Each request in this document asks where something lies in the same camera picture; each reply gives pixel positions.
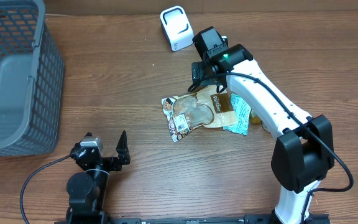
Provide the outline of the clear brown snack bag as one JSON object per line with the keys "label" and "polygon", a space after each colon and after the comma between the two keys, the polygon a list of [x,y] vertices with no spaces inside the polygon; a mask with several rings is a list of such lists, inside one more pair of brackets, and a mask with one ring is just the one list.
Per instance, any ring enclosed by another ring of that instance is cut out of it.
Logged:
{"label": "clear brown snack bag", "polygon": [[198,126],[222,128],[237,123],[230,94],[226,90],[218,93],[215,86],[207,86],[188,95],[174,96],[170,100],[173,103],[170,120],[179,131]]}

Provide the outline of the teal large tissue pack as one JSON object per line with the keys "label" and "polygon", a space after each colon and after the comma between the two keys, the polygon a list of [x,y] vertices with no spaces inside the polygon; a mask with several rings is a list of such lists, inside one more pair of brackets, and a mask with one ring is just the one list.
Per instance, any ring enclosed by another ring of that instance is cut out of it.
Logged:
{"label": "teal large tissue pack", "polygon": [[224,126],[223,130],[246,136],[249,129],[249,118],[251,108],[248,103],[237,94],[231,95],[231,104],[236,114],[237,123]]}

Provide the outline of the white red snack packet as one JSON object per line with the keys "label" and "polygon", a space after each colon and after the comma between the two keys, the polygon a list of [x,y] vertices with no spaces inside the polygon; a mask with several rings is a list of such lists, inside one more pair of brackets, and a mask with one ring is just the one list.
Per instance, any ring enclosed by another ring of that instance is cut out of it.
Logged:
{"label": "white red snack packet", "polygon": [[163,113],[167,117],[168,128],[173,142],[178,142],[194,130],[183,113],[174,115],[173,107],[178,100],[178,96],[162,99]]}

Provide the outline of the yellow oil bottle silver cap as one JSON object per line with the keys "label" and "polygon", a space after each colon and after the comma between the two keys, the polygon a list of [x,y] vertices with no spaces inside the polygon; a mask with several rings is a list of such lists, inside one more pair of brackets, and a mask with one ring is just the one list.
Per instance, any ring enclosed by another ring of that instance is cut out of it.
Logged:
{"label": "yellow oil bottle silver cap", "polygon": [[259,116],[254,110],[250,111],[249,121],[253,124],[260,124],[262,122],[262,120],[259,118]]}

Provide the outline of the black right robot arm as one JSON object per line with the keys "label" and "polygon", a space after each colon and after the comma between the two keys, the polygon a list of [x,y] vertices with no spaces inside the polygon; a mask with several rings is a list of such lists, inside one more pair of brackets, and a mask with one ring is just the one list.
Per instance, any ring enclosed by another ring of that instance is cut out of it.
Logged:
{"label": "black right robot arm", "polygon": [[277,205],[269,214],[247,214],[244,223],[329,223],[328,215],[309,211],[311,196],[334,166],[329,120],[312,117],[292,103],[261,71],[241,44],[228,46],[214,27],[196,34],[193,43],[201,61],[192,65],[193,91],[216,84],[230,89],[256,112],[276,140],[271,168],[281,185]]}

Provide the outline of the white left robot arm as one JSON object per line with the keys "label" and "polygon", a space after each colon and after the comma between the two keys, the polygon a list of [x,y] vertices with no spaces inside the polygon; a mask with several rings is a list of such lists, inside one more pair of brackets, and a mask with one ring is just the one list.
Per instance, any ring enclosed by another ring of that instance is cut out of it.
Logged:
{"label": "white left robot arm", "polygon": [[70,152],[70,157],[83,171],[72,175],[67,182],[67,223],[112,222],[112,218],[103,209],[104,199],[110,173],[119,172],[123,165],[130,164],[127,133],[123,131],[121,134],[116,146],[117,156],[103,157],[102,150],[100,138],[87,133]]}

